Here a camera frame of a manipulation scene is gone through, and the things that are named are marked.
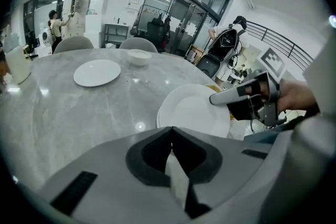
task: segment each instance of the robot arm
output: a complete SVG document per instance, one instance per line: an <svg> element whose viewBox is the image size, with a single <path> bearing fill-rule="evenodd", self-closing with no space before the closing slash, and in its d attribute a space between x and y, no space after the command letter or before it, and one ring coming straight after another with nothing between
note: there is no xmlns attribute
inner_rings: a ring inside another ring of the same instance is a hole
<svg viewBox="0 0 336 224"><path fill-rule="evenodd" d="M267 85L268 97L261 94L260 82ZM251 87L251 93L246 93L246 87ZM227 104L237 120L258 119L266 126L281 124L287 119L278 119L277 101L280 96L279 84L267 71L259 73L252 79L237 87L215 93L209 101L213 105Z"/></svg>

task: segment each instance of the black backpack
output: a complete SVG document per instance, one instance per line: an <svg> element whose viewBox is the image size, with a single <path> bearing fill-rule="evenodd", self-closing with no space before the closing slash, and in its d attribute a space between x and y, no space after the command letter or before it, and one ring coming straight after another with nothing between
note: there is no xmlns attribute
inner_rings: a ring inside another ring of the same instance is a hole
<svg viewBox="0 0 336 224"><path fill-rule="evenodd" d="M213 41L208 54L215 57L218 61L223 61L231 55L231 58L238 55L240 51L236 51L239 44L239 37L245 33L244 29L239 32L233 29L233 24L224 29Z"/></svg>

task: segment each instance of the gray chair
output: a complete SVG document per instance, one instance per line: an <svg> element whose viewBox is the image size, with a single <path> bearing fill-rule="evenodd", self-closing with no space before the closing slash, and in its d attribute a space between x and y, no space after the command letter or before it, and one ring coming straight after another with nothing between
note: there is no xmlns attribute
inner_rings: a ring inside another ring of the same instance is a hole
<svg viewBox="0 0 336 224"><path fill-rule="evenodd" d="M149 40L140 38L140 37L132 37L126 39L119 47L119 49L138 49L145 50L148 52L158 53L156 47Z"/></svg>
<svg viewBox="0 0 336 224"><path fill-rule="evenodd" d="M69 37L62 40L56 47L54 53L58 54L70 50L93 49L90 39L86 37Z"/></svg>

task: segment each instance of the human hand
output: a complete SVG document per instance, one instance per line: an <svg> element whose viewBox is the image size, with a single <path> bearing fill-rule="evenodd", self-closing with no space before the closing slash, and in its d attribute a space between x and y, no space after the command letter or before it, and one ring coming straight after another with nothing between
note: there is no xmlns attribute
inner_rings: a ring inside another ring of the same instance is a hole
<svg viewBox="0 0 336 224"><path fill-rule="evenodd" d="M246 93L251 94L252 88L246 87ZM260 83L261 95L269 97L266 82ZM306 110L316 104L315 97L308 85L301 81L290 81L282 79L280 81L280 97L278 100L278 112L290 110Z"/></svg>

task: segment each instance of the white cabinet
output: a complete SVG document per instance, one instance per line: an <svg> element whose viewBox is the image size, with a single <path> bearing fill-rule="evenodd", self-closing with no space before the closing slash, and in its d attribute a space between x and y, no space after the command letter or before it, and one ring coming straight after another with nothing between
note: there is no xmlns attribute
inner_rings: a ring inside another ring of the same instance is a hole
<svg viewBox="0 0 336 224"><path fill-rule="evenodd" d="M74 16L66 26L62 26L62 38L83 36L85 32L85 16L90 0L64 0L63 18L67 19L73 11Z"/></svg>

